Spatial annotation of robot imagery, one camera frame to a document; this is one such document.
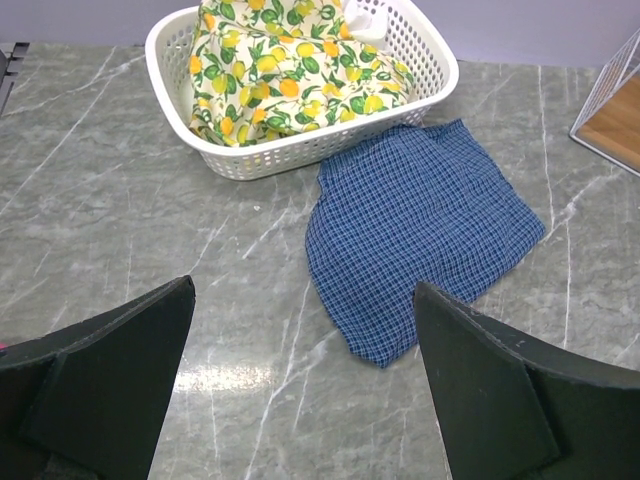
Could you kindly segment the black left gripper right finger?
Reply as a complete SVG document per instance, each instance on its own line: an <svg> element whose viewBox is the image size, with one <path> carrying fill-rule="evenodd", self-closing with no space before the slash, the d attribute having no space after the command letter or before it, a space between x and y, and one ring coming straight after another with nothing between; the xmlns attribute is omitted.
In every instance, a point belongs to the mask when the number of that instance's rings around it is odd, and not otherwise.
<svg viewBox="0 0 640 480"><path fill-rule="evenodd" d="M454 479L636 479L639 373L558 348L458 302L414 294Z"/></svg>

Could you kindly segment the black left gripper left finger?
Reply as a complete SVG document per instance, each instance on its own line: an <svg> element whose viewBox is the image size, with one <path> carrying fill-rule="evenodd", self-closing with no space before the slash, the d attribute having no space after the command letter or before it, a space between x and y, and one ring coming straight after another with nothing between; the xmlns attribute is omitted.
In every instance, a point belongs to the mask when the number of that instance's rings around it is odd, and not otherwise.
<svg viewBox="0 0 640 480"><path fill-rule="evenodd" d="M178 277L124 305L1 350L1 476L58 457L97 479L145 479L191 327Z"/></svg>

